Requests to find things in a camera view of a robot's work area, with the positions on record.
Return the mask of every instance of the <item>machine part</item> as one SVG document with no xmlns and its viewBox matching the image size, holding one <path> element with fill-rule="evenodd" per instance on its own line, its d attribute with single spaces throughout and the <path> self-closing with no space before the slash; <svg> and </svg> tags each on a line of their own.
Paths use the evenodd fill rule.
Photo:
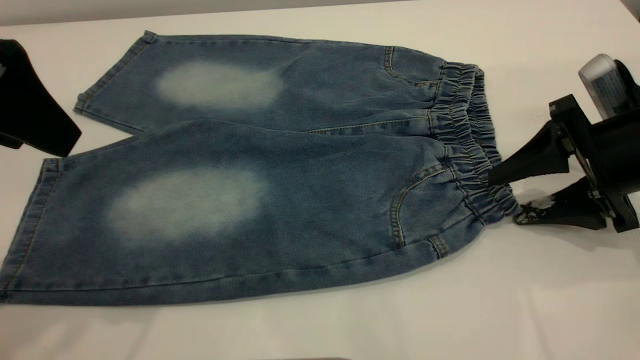
<svg viewBox="0 0 640 360">
<path fill-rule="evenodd" d="M 43 86 L 15 40 L 0 40 L 0 145 L 68 156 L 82 132 Z"/>
<path fill-rule="evenodd" d="M 605 218 L 610 217 L 619 233 L 637 229 L 638 217 L 627 195 L 640 191 L 640 108 L 595 125 L 573 95 L 549 108 L 551 121 L 521 151 L 494 168 L 489 183 L 568 172 L 564 161 L 572 154 L 587 176 L 550 197 L 524 204 L 515 222 L 597 230 L 606 227 Z"/>
</svg>

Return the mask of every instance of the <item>bleached spot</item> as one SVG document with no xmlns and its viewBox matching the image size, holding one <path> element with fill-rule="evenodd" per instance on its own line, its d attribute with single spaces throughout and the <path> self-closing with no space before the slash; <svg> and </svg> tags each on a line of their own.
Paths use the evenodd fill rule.
<svg viewBox="0 0 640 360">
<path fill-rule="evenodd" d="M 160 96 L 180 106 L 226 110 L 263 110 L 273 104 L 284 85 L 274 71 L 193 61 L 163 74 Z"/>
<path fill-rule="evenodd" d="M 158 174 L 124 191 L 111 206 L 108 223 L 128 240 L 215 236 L 253 219 L 267 188 L 255 172 L 233 168 Z"/>
</svg>

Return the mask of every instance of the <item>blue denim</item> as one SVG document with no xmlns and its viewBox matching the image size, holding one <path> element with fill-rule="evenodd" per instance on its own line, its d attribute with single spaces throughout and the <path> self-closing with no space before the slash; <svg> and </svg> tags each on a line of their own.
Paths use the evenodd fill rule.
<svg viewBox="0 0 640 360">
<path fill-rule="evenodd" d="M 401 47 L 147 32 L 76 111 L 134 136 L 44 161 L 11 304 L 238 299 L 382 279 L 518 212 L 475 65 Z"/>
</svg>

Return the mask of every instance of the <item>white surface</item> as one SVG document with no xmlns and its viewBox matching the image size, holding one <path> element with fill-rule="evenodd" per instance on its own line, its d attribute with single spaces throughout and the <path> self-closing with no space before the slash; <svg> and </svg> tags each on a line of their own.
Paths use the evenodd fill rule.
<svg viewBox="0 0 640 360">
<path fill-rule="evenodd" d="M 0 28 L 0 38 L 25 46 L 71 113 L 76 95 L 144 29 L 403 45 L 480 64 L 504 156 L 567 94 L 598 119 L 577 74 L 596 54 L 623 60 L 640 78 L 640 25 L 618 0 L 430 0 Z M 72 116 L 84 132 L 75 153 L 126 136 Z M 2 254 L 44 157 L 0 148 Z M 514 187 L 531 200 L 580 177 Z M 640 359 L 639 261 L 640 230 L 506 220 L 435 265 L 348 288 L 185 306 L 1 306 L 0 359 Z"/>
<path fill-rule="evenodd" d="M 0 0 L 0 26 L 402 0 Z"/>
</svg>

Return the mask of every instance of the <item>jeans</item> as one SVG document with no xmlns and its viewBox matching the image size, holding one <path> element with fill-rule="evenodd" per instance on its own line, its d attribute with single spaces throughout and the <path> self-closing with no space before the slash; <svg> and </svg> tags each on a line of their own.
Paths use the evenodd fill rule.
<svg viewBox="0 0 640 360">
<path fill-rule="evenodd" d="M 11 304 L 256 297 L 409 272 L 519 208 L 475 65 L 344 42 L 146 32 L 76 111 L 134 135 L 44 161 Z"/>
</svg>

